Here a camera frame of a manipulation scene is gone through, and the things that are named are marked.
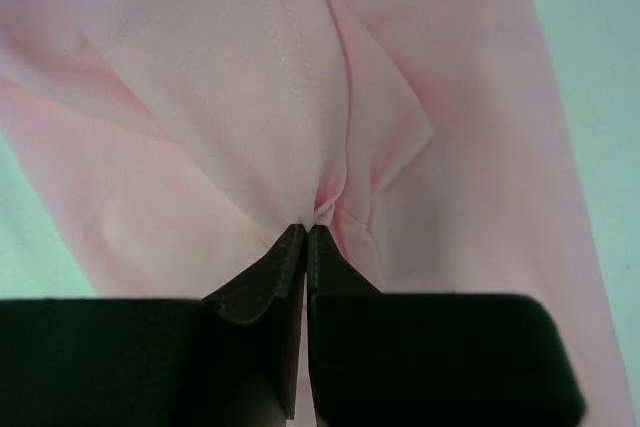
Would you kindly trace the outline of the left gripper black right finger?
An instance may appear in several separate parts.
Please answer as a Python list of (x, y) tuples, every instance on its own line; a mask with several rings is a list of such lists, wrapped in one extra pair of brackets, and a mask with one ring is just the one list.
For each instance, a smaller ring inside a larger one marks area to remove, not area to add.
[(322, 426), (577, 426), (557, 327), (531, 297), (391, 294), (308, 236), (308, 360)]

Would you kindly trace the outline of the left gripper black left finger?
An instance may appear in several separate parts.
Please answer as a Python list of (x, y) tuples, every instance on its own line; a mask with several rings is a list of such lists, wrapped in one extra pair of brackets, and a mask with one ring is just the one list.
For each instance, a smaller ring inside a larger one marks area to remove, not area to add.
[(5, 426), (283, 426), (293, 418), (306, 232), (199, 299), (1, 304)]

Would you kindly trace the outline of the pink t shirt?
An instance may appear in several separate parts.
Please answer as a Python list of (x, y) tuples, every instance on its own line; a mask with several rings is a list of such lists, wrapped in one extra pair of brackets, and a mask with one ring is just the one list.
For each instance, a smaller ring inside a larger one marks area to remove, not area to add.
[(379, 288), (538, 299), (586, 424), (635, 424), (532, 0), (1, 0), (1, 130), (98, 294), (326, 225)]

